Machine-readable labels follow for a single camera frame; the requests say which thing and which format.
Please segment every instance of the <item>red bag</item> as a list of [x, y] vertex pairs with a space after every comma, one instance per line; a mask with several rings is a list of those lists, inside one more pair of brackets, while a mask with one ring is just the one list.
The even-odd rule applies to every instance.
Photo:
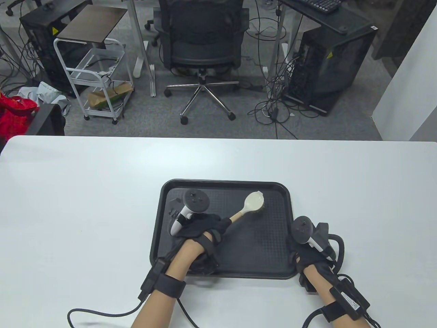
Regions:
[[8, 98], [0, 92], [0, 138], [8, 141], [13, 136], [26, 134], [33, 120], [32, 113], [38, 110], [33, 100], [19, 96]]

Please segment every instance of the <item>cardboard box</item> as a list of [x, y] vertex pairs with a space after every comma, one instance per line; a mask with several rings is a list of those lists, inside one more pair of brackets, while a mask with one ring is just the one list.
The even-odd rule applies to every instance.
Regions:
[[[108, 96], [111, 100], [111, 103], [114, 104], [116, 101], [124, 98], [128, 92], [133, 91], [132, 85], [130, 83], [123, 83], [114, 89], [108, 89]], [[105, 108], [108, 107], [108, 102], [106, 101], [105, 94], [103, 91], [95, 91], [91, 92], [88, 95], [88, 103], [91, 108]]]

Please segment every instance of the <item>chair backrest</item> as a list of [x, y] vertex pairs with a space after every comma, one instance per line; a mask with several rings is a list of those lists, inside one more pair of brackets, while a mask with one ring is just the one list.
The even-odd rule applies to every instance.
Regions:
[[243, 0], [160, 0], [162, 24], [172, 42], [232, 42], [240, 28]]

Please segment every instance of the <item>forearm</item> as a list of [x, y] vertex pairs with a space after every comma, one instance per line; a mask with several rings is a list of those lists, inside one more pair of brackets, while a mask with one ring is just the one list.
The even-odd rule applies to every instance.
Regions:
[[[177, 280], [184, 280], [193, 261], [204, 252], [203, 247], [193, 240], [187, 240], [170, 263], [166, 274]], [[136, 317], [132, 328], [167, 328], [170, 325], [176, 299], [154, 290]]]
[[[310, 265], [304, 269], [303, 272], [310, 283], [317, 290], [317, 293], [320, 295], [325, 305], [335, 302], [334, 296], [332, 296], [331, 292], [329, 291], [332, 288], [332, 285], [319, 274], [314, 265]], [[366, 319], [360, 318], [354, 321], [347, 314], [334, 320], [332, 324], [334, 328], [370, 328], [370, 325]]]

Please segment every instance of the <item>hand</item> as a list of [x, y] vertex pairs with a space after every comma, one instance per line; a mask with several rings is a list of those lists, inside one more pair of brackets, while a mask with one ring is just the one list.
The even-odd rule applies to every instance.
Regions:
[[191, 216], [189, 224], [177, 233], [177, 237], [192, 239], [207, 231], [211, 234], [210, 239], [214, 245], [217, 245], [222, 241], [222, 236], [231, 224], [229, 218], [222, 219], [215, 214], [195, 213]]
[[304, 269], [311, 264], [332, 263], [327, 260], [319, 251], [311, 247], [309, 244], [299, 244], [293, 237], [290, 237], [290, 248], [293, 253], [293, 260], [296, 261], [296, 269], [299, 273], [303, 273]]

